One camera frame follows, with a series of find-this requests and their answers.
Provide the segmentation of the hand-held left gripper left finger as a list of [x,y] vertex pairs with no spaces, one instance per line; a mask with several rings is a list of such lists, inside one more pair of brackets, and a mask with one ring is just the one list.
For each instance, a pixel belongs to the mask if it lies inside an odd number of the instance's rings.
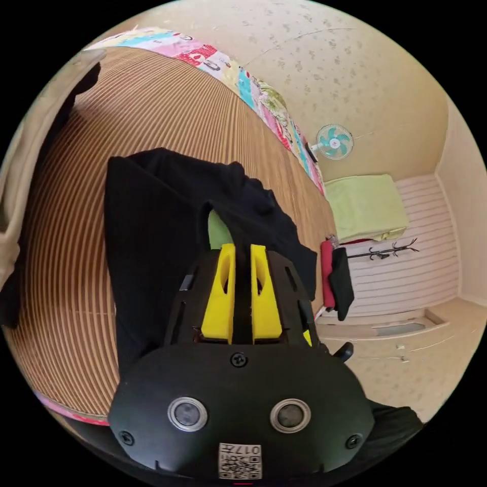
[[235,245],[226,243],[220,248],[201,325],[201,334],[205,340],[232,343],[235,282]]

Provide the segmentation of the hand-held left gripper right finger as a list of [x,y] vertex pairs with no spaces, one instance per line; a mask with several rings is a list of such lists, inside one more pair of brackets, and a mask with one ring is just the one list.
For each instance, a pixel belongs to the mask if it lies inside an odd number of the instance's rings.
[[253,343],[278,340],[283,329],[265,246],[251,245],[250,262]]

